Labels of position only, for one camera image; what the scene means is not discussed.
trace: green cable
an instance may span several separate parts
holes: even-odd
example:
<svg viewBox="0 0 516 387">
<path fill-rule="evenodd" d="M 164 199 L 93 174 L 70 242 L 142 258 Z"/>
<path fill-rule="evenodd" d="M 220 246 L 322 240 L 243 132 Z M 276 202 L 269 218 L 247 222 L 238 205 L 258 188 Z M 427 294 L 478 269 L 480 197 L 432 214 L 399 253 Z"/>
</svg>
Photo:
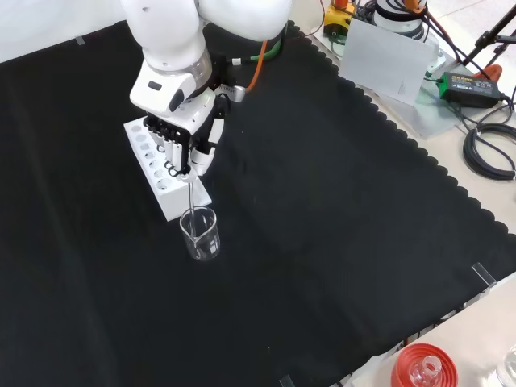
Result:
<svg viewBox="0 0 516 387">
<path fill-rule="evenodd" d="M 342 58 L 342 55 L 338 54 L 338 53 L 335 51 L 335 49 L 334 49 L 334 47 L 333 47 L 333 45 L 334 45 L 334 44 L 338 44 L 339 46 L 345 46 L 345 45 L 346 45 L 346 40 L 345 40 L 345 39 L 344 39 L 344 40 L 339 40 L 338 38 L 336 38 L 336 36 L 331 36 L 331 37 L 330 37 L 330 48 L 331 48 L 331 52 L 333 52 L 333 54 L 334 54 L 335 56 L 337 56 L 338 58 Z"/>
<path fill-rule="evenodd" d="M 279 39 L 276 44 L 274 44 L 273 48 L 265 53 L 264 59 L 269 60 L 277 55 L 281 48 L 282 39 Z M 257 62 L 260 59 L 259 55 L 251 56 L 251 62 Z"/>
</svg>

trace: yellow device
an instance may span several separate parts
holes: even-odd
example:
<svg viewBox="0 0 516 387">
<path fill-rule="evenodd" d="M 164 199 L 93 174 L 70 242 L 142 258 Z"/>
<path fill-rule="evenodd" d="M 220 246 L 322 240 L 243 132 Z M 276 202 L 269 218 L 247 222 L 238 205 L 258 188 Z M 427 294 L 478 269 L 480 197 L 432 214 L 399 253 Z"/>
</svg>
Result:
<svg viewBox="0 0 516 387">
<path fill-rule="evenodd" d="M 355 6 L 347 0 L 332 0 L 324 16 L 324 35 L 347 36 Z"/>
</svg>

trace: white paper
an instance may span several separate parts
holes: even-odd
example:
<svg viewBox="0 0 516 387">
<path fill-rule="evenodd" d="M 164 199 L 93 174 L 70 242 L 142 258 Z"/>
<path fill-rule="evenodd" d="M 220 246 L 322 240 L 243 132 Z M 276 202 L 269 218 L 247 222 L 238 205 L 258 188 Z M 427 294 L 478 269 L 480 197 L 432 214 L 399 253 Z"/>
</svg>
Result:
<svg viewBox="0 0 516 387">
<path fill-rule="evenodd" d="M 353 19 L 339 75 L 413 105 L 432 57 L 427 44 Z"/>
</svg>

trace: power adapter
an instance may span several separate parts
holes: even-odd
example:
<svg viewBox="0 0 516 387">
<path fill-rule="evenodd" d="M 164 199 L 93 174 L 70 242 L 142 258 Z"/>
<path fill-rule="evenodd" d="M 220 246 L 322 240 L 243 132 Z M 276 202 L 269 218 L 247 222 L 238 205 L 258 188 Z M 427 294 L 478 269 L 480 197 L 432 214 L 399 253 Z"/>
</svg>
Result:
<svg viewBox="0 0 516 387">
<path fill-rule="evenodd" d="M 495 81 L 463 74 L 446 72 L 437 82 L 437 87 L 441 99 L 457 102 L 462 107 L 493 107 L 506 98 Z"/>
</svg>

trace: red lid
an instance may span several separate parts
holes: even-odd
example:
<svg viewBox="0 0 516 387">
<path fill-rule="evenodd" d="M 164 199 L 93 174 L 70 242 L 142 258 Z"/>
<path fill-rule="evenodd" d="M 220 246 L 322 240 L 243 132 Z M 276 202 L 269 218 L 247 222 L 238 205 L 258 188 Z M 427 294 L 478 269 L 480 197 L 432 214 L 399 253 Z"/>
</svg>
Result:
<svg viewBox="0 0 516 387">
<path fill-rule="evenodd" d="M 439 387 L 456 387 L 459 384 L 459 375 L 452 359 L 443 350 L 426 343 L 412 344 L 405 348 L 397 358 L 391 376 L 393 387 L 414 387 L 410 380 L 410 367 L 416 361 L 427 356 L 436 356 L 441 360 L 443 370 L 439 376 Z"/>
<path fill-rule="evenodd" d="M 334 2 L 333 2 L 333 4 L 335 5 L 335 8 L 338 8 L 340 10 L 346 9 L 348 3 L 349 3 L 349 0 L 334 0 Z"/>
</svg>

